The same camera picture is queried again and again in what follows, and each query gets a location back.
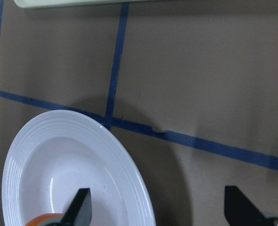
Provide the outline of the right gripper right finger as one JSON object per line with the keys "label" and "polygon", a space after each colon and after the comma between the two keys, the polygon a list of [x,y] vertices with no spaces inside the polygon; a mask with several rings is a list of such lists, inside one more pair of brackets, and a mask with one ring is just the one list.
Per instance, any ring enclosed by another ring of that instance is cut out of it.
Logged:
{"label": "right gripper right finger", "polygon": [[260,226],[266,221],[237,186],[225,186],[224,216],[230,226]]}

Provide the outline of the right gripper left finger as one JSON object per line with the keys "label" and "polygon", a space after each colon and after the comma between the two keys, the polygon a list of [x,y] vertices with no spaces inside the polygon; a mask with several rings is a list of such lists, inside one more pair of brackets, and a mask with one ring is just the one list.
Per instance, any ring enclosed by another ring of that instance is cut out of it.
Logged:
{"label": "right gripper left finger", "polygon": [[62,226],[89,226],[92,219],[92,204],[89,188],[80,188],[63,218]]}

